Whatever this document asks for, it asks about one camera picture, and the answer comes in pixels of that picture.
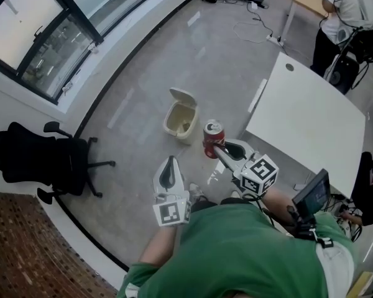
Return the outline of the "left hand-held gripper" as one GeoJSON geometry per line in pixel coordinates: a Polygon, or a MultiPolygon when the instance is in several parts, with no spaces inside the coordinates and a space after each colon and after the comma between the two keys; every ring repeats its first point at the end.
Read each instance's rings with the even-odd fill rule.
{"type": "Polygon", "coordinates": [[[153,178],[155,204],[153,210],[159,227],[188,224],[191,202],[184,191],[183,175],[178,160],[169,156],[159,166],[153,178]]]}

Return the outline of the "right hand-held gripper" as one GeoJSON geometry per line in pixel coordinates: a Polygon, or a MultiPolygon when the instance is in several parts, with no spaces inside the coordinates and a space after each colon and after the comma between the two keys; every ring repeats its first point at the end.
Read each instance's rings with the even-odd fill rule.
{"type": "Polygon", "coordinates": [[[279,167],[268,155],[249,160],[254,153],[247,142],[237,139],[227,139],[224,147],[214,146],[214,154],[233,173],[242,195],[265,194],[275,184],[279,174],[279,167]],[[249,161],[242,166],[242,160],[249,161]]]}

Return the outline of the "red soda can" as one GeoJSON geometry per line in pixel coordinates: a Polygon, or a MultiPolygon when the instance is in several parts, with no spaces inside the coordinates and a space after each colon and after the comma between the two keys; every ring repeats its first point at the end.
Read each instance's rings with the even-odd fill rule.
{"type": "Polygon", "coordinates": [[[217,159],[214,147],[224,148],[225,133],[223,124],[218,120],[208,120],[203,127],[204,153],[211,159],[217,159]]]}

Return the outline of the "beige trash bin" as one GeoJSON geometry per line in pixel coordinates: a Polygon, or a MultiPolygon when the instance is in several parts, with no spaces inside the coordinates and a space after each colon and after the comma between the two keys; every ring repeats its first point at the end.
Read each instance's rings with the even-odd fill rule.
{"type": "Polygon", "coordinates": [[[185,90],[170,88],[174,102],[165,116],[164,131],[185,145],[192,145],[198,137],[200,110],[193,95],[185,90]]]}

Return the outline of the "person's left forearm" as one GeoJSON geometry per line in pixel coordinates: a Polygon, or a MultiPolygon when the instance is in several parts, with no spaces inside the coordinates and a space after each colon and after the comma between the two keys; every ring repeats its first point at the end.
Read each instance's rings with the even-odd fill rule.
{"type": "Polygon", "coordinates": [[[176,236],[175,226],[160,227],[142,252],[139,262],[163,266],[173,255],[176,236]]]}

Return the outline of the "person's right forearm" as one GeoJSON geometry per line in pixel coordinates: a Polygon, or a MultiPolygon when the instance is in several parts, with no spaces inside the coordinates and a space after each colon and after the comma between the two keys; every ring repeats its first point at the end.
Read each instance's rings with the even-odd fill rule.
{"type": "Polygon", "coordinates": [[[283,192],[270,187],[262,198],[262,202],[267,210],[273,215],[275,220],[289,233],[294,233],[295,223],[288,208],[293,207],[293,202],[283,192]]]}

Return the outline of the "person's black shorts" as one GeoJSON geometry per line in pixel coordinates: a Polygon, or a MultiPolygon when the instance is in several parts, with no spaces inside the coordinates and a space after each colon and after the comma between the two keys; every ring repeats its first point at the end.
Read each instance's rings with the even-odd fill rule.
{"type": "MultiPolygon", "coordinates": [[[[251,203],[245,199],[236,198],[236,197],[228,197],[223,199],[220,202],[220,205],[228,205],[228,204],[247,204],[251,205],[251,203]]],[[[217,206],[217,203],[211,202],[207,199],[203,199],[201,201],[195,202],[191,207],[191,213],[198,212],[200,210],[208,209],[210,207],[217,206]]]]}

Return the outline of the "white table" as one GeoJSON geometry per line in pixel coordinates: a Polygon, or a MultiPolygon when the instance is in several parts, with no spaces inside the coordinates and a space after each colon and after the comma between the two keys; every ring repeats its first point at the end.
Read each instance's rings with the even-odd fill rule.
{"type": "Polygon", "coordinates": [[[279,53],[246,130],[310,171],[327,170],[349,198],[364,143],[365,115],[329,82],[279,53]]]}

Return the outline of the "black chest monitor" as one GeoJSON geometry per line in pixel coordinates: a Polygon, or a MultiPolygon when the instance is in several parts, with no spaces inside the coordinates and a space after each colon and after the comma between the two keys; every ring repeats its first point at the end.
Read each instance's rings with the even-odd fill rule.
{"type": "Polygon", "coordinates": [[[293,199],[292,202],[303,223],[313,221],[314,215],[330,198],[327,170],[322,169],[293,199]]]}

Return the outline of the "person's green shirt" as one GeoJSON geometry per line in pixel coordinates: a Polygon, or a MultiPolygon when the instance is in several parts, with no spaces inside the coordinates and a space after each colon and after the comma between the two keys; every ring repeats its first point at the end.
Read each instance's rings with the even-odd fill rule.
{"type": "MultiPolygon", "coordinates": [[[[328,213],[316,234],[354,245],[328,213]]],[[[288,236],[254,205],[217,205],[194,212],[180,245],[161,267],[137,262],[117,298],[328,298],[314,240],[288,236]]]]}

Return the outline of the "black round pack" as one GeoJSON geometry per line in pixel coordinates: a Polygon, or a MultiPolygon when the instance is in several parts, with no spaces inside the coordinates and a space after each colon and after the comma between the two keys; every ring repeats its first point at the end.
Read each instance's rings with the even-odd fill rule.
{"type": "Polygon", "coordinates": [[[373,63],[373,30],[354,29],[326,70],[324,79],[343,95],[356,88],[373,63]]]}

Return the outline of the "black office chair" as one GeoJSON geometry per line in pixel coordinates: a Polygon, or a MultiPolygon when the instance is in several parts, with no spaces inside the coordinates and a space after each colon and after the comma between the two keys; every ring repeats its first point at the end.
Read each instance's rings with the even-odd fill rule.
{"type": "Polygon", "coordinates": [[[106,165],[115,167],[116,162],[88,161],[91,144],[98,139],[76,138],[61,130],[60,124],[54,121],[44,125],[44,132],[61,137],[37,135],[17,122],[0,131],[0,171],[5,182],[37,182],[50,186],[50,192],[37,189],[38,198],[46,204],[66,194],[80,196],[85,186],[101,198],[103,194],[93,186],[88,170],[106,165]]]}

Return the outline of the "grey chest harness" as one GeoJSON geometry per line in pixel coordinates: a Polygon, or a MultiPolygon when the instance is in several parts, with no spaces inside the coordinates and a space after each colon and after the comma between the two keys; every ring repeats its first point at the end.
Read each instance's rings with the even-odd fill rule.
{"type": "Polygon", "coordinates": [[[327,248],[317,243],[315,250],[325,276],[328,298],[346,298],[355,270],[352,251],[340,242],[333,242],[333,246],[327,248]]]}

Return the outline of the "black-framed window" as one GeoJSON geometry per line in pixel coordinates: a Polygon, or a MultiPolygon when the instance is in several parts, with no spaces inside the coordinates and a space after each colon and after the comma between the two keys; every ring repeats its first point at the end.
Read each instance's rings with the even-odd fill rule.
{"type": "Polygon", "coordinates": [[[56,104],[105,36],[146,0],[0,0],[0,72],[56,104]]]}

